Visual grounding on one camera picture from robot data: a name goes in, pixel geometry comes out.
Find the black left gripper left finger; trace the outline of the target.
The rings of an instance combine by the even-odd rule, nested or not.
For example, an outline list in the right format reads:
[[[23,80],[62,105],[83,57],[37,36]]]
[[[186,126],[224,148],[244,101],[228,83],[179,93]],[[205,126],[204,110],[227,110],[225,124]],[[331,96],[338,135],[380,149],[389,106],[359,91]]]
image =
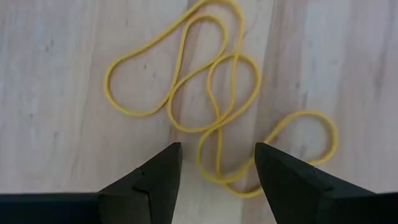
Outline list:
[[[97,192],[0,194],[0,224],[171,224],[181,170],[173,142]]]

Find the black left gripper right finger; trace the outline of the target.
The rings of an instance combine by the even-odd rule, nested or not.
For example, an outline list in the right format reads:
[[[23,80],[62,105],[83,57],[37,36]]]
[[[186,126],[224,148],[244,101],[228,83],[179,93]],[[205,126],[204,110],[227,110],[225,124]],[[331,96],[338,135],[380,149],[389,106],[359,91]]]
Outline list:
[[[398,224],[398,192],[374,193],[261,142],[254,160],[277,224]]]

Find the yellow rubber band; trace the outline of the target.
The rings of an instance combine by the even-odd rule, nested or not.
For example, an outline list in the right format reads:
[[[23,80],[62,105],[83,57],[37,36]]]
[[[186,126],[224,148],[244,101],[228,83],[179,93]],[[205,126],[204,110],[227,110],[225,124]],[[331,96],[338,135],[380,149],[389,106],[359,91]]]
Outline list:
[[[232,71],[232,80],[231,80],[231,101],[230,101],[230,106],[225,112],[225,114],[220,114],[220,110],[218,107],[218,103],[215,100],[215,97],[213,95],[213,92],[211,90],[211,79],[214,73],[215,68],[223,61],[232,58],[233,59],[233,71]],[[249,99],[243,104],[241,107],[239,107],[235,112],[232,112],[236,100],[236,66],[239,60],[242,60],[246,63],[248,63],[253,70],[254,78],[255,78],[255,85],[254,89],[249,97]],[[260,71],[253,60],[248,57],[247,55],[243,54],[226,54],[222,55],[220,58],[218,58],[214,64],[210,67],[209,72],[208,72],[208,78],[206,81],[206,87],[207,87],[207,93],[208,96],[210,97],[211,103],[214,106],[215,109],[215,114],[216,114],[216,120],[205,129],[204,134],[200,137],[198,145],[197,145],[197,167],[198,170],[200,171],[200,174],[206,179],[209,180],[210,182],[216,183],[216,184],[229,184],[237,181],[240,179],[253,165],[254,163],[254,158],[251,157],[248,159],[241,168],[239,168],[232,176],[230,177],[225,177],[221,174],[217,175],[211,175],[209,174],[202,166],[201,166],[201,150],[202,146],[206,140],[206,138],[214,131],[218,131],[218,142],[217,142],[217,150],[216,150],[216,164],[218,165],[220,163],[220,156],[222,153],[222,148],[223,148],[223,141],[222,141],[222,130],[221,128],[233,121],[235,118],[243,114],[249,106],[254,102],[256,96],[259,93],[259,89],[261,87],[261,74]]]
[[[176,29],[181,23],[186,23],[190,18],[195,16],[195,12],[199,10],[202,6],[209,4],[211,2],[218,2],[227,5],[228,7],[231,8],[231,10],[235,13],[236,17],[238,18],[239,21],[239,34],[238,34],[238,40],[236,44],[236,50],[232,52],[231,54],[242,54],[241,49],[243,46],[243,32],[244,32],[244,17],[243,17],[243,12],[241,8],[233,1],[233,0],[200,0],[198,1],[194,6],[192,6],[184,15],[182,15],[178,20],[176,20],[170,27],[166,28],[163,33],[159,34],[155,39],[150,41],[149,43],[143,45],[142,47],[138,48],[137,50],[122,56],[121,58],[117,59],[113,64],[111,64],[104,76],[104,94],[111,103],[111,105],[119,110],[120,112],[129,115],[129,116],[135,116],[135,117],[146,117],[149,115],[152,115],[156,113],[158,110],[161,109],[164,105],[167,105],[169,94],[170,94],[170,89],[172,86],[172,82],[170,85],[169,91],[166,93],[164,98],[161,100],[161,102],[152,110],[149,111],[144,111],[144,112],[139,112],[139,111],[133,111],[133,110],[128,110],[121,105],[119,105],[116,100],[113,97],[113,94],[111,92],[110,88],[110,83],[111,83],[111,75],[113,70],[121,63],[124,61],[133,58],[146,50],[149,50],[151,47],[153,47],[155,44],[160,42],[163,38],[167,37],[174,29]]]
[[[185,42],[186,42],[188,31],[189,31],[190,27],[194,23],[196,23],[196,22],[198,22],[200,20],[208,20],[208,21],[214,22],[215,24],[218,24],[219,28],[221,29],[221,34],[222,34],[222,37],[223,37],[223,41],[222,41],[221,47],[220,47],[218,53],[216,54],[216,56],[213,59],[211,59],[208,63],[202,65],[201,67],[199,67],[196,70],[191,71],[188,75],[186,75],[180,81],[178,81],[178,76],[180,74],[180,69],[181,69],[181,64],[182,64],[182,59],[183,59],[183,53],[184,53],[184,46],[185,46]],[[176,129],[178,129],[179,131],[183,131],[183,132],[186,132],[186,133],[199,133],[199,132],[207,130],[207,129],[209,129],[211,127],[211,124],[209,124],[209,125],[206,125],[206,126],[203,126],[203,127],[199,127],[199,128],[188,128],[188,127],[182,126],[181,124],[178,124],[178,122],[175,120],[175,118],[174,118],[174,116],[172,114],[173,97],[174,97],[175,92],[187,80],[192,78],[198,72],[200,72],[200,71],[210,67],[211,65],[213,65],[216,62],[216,60],[219,59],[221,57],[221,55],[223,54],[227,43],[228,43],[228,31],[226,30],[225,23],[219,17],[213,16],[213,15],[210,15],[210,14],[200,14],[198,16],[193,16],[192,18],[190,18],[186,22],[185,27],[183,28],[181,39],[180,39],[180,46],[179,46],[177,61],[176,61],[176,65],[175,65],[174,77],[173,77],[173,80],[172,80],[172,86],[171,86],[171,89],[170,89],[170,94],[169,94],[169,98],[168,98],[168,102],[167,102],[167,115],[169,117],[169,120],[172,123],[172,125]]]
[[[328,161],[330,158],[334,156],[334,154],[338,150],[338,129],[336,127],[336,124],[333,122],[332,119],[327,117],[326,115],[318,112],[318,111],[312,111],[312,110],[300,110],[296,111],[288,116],[286,116],[284,119],[282,119],[275,128],[271,131],[271,133],[265,138],[263,143],[271,143],[277,135],[279,135],[294,119],[297,119],[301,116],[314,116],[317,119],[323,123],[324,127],[326,127],[326,130],[330,134],[329,140],[330,140],[330,147],[329,149],[326,150],[324,155],[322,155],[319,159],[312,159],[309,160],[308,163],[310,165],[316,166],[325,163]],[[248,169],[252,166],[254,163],[254,159],[250,159],[248,162],[248,165],[245,165],[243,167],[243,174],[248,171]],[[228,184],[224,184],[224,187],[227,189],[227,191],[239,198],[253,198],[256,197],[262,193],[264,193],[262,187],[259,187],[258,189],[255,189],[250,192],[239,192],[233,188],[231,188]]]

